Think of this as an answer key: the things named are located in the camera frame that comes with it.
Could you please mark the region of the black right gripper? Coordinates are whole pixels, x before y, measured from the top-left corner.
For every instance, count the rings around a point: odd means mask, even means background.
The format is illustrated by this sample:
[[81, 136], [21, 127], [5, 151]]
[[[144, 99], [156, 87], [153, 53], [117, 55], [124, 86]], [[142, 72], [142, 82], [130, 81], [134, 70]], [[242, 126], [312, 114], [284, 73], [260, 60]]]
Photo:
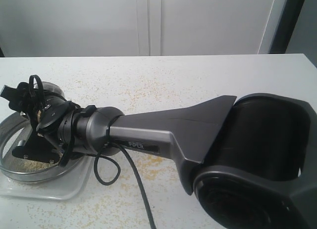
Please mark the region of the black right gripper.
[[[9, 101], [11, 110], [27, 110], [31, 103], [26, 82], [20, 82], [16, 88], [4, 85], [0, 96]], [[79, 105], [61, 95], [44, 95], [44, 99], [35, 105], [35, 110], [38, 118], [35, 131], [42, 137], [31, 134], [26, 141], [19, 141], [12, 155], [47, 164], [56, 164], [60, 158], [70, 160], [75, 142], [74, 116], [79, 112]]]

